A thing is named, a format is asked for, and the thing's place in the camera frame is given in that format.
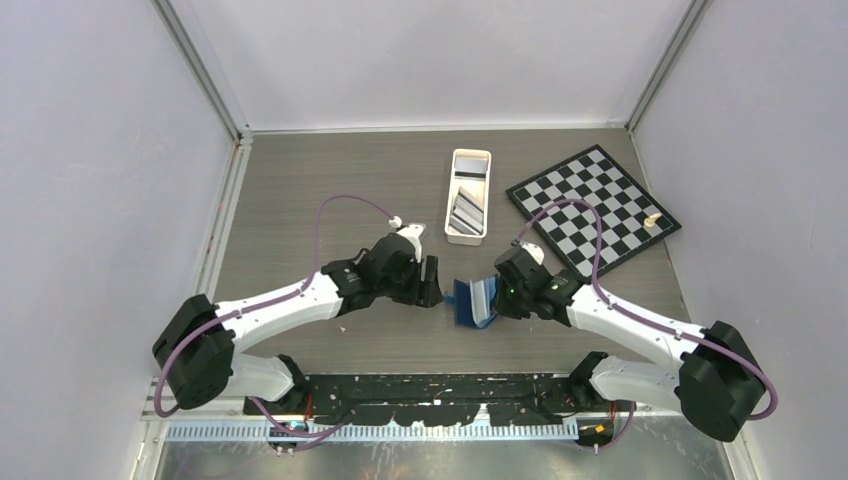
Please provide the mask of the blue card holder wallet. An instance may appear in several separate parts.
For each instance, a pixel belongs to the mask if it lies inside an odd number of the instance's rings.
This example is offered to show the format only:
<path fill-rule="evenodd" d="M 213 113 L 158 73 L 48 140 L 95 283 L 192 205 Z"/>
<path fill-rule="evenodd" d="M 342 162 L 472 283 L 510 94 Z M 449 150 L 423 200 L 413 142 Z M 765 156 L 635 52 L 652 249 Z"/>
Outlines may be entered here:
<path fill-rule="evenodd" d="M 455 279 L 453 292 L 444 295 L 444 302 L 453 309 L 456 326 L 481 330 L 497 317 L 496 293 L 496 276 L 470 282 Z"/>

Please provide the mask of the white plastic tray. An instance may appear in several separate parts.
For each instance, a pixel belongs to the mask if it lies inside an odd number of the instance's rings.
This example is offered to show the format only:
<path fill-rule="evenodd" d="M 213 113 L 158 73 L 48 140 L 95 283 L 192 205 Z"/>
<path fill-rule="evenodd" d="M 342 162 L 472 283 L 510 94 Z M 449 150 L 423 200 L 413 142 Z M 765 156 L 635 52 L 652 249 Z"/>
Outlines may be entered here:
<path fill-rule="evenodd" d="M 450 164 L 444 233 L 455 245 L 477 247 L 488 232 L 492 155 L 455 149 Z"/>

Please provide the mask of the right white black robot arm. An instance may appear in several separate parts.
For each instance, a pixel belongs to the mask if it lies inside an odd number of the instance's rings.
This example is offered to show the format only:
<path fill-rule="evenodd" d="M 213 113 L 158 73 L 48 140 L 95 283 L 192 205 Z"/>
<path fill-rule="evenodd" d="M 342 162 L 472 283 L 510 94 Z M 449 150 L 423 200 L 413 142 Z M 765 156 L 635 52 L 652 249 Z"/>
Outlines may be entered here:
<path fill-rule="evenodd" d="M 769 390 L 740 332 L 680 322 L 638 307 L 564 269 L 551 273 L 539 248 L 514 246 L 494 267 L 498 315 L 532 315 L 591 332 L 632 350 L 642 361 L 592 351 L 565 380 L 584 410 L 626 401 L 681 414 L 708 437 L 732 442 Z"/>

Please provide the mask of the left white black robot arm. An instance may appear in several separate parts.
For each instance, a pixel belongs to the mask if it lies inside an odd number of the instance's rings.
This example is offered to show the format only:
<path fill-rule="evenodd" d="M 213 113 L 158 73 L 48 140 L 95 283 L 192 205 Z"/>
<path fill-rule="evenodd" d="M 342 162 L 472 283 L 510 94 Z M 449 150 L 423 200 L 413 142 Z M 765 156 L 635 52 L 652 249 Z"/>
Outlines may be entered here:
<path fill-rule="evenodd" d="M 154 397 L 170 390 L 191 410 L 219 395 L 254 397 L 280 412 L 298 412 L 307 398 L 303 376 L 286 355 L 257 357 L 247 349 L 308 323 L 370 307 L 378 298 L 431 308 L 441 303 L 438 259 L 425 255 L 425 225 L 411 223 L 352 259 L 324 265 L 301 283 L 251 298 L 212 303 L 186 299 L 152 347 L 161 368 Z"/>

